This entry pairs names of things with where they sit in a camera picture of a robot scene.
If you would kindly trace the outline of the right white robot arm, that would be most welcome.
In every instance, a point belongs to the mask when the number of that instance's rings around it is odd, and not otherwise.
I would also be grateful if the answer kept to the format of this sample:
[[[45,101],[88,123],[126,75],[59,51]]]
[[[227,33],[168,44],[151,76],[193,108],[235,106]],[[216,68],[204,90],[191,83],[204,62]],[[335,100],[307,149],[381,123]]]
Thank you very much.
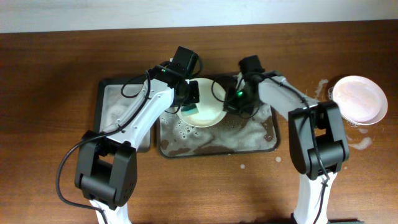
[[[230,113],[254,115],[256,108],[266,104],[287,120],[290,159],[300,179],[291,220],[329,223],[331,187],[349,158],[338,105],[305,95],[275,70],[240,73],[222,100]]]

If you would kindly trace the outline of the green yellow sponge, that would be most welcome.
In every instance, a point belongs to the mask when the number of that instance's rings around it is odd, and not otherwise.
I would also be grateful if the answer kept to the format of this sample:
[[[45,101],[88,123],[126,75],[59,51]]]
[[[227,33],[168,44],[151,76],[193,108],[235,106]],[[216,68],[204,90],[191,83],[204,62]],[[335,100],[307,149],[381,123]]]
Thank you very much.
[[[182,106],[182,108],[180,109],[180,113],[183,117],[186,117],[186,116],[192,116],[192,115],[199,113],[199,110],[198,110],[196,104],[185,105],[185,106]]]

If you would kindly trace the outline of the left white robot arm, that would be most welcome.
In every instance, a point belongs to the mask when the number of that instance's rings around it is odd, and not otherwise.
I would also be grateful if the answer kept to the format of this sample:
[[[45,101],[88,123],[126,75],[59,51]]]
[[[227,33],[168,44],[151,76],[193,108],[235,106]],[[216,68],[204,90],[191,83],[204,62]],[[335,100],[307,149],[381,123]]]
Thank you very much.
[[[75,186],[96,211],[99,223],[129,223],[127,202],[137,184],[137,150],[158,117],[168,108],[199,102],[198,82],[161,65],[127,110],[100,133],[87,131],[79,146]]]

